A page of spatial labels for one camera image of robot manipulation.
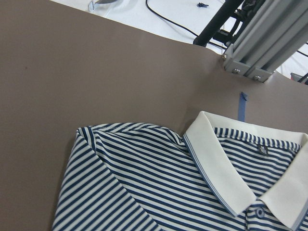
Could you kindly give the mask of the blue white striped polo shirt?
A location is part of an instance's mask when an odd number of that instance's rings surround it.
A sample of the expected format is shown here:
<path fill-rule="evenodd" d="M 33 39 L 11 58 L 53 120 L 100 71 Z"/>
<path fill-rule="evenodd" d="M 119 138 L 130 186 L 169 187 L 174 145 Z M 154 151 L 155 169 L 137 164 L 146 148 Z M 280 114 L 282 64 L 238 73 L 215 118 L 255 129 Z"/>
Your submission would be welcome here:
<path fill-rule="evenodd" d="M 305 231 L 308 136 L 201 111 L 79 128 L 54 231 Z"/>

